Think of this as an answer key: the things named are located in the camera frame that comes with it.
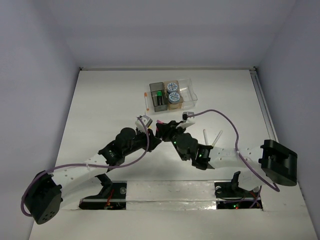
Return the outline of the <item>black green highlighter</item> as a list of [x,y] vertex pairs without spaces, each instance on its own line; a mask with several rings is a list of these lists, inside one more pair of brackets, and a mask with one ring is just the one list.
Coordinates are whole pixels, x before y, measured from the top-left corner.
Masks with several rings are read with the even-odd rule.
[[157,91],[156,93],[156,100],[157,100],[157,105],[158,106],[162,106],[164,105],[164,102],[163,102],[163,93],[162,91]]

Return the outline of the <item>blue-lidded round jar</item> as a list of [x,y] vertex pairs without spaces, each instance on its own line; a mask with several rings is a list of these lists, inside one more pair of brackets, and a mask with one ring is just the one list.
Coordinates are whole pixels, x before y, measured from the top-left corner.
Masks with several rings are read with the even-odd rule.
[[181,101],[181,96],[178,92],[171,92],[168,94],[168,102],[170,104],[176,104]]
[[166,82],[165,83],[165,90],[168,95],[171,93],[178,93],[179,92],[179,84],[176,82]]

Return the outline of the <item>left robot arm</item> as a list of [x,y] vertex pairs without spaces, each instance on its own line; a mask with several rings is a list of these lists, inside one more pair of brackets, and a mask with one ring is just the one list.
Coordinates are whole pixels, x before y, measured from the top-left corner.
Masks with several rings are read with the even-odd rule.
[[107,172],[125,168],[126,156],[140,149],[145,153],[152,152],[160,143],[161,140],[151,129],[141,132],[125,127],[115,140],[85,162],[60,165],[39,172],[22,195],[21,211],[25,216],[32,217],[38,225],[44,224],[58,213],[69,192],[95,177],[100,180],[94,184],[93,191],[104,198],[111,191]]

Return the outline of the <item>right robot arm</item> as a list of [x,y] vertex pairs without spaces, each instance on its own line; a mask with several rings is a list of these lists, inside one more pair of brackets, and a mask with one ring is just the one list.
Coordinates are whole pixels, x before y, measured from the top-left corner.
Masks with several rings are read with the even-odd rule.
[[186,122],[156,123],[156,137],[171,142],[183,161],[191,161],[200,170],[236,168],[236,180],[230,183],[235,196],[242,196],[268,183],[292,187],[297,185],[298,155],[284,145],[266,139],[261,146],[220,148],[200,144],[190,133]]

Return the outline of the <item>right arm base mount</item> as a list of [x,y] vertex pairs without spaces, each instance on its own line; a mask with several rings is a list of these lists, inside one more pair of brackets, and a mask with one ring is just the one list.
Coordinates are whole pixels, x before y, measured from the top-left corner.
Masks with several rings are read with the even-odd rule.
[[218,181],[214,183],[216,208],[218,210],[262,209],[261,187],[251,191],[232,185],[231,182]]

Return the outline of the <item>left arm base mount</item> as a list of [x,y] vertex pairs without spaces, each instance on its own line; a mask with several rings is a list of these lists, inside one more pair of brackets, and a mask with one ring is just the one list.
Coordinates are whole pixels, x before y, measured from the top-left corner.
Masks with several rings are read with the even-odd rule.
[[125,210],[127,208],[127,182],[113,182],[104,186],[97,195],[80,200],[81,210]]

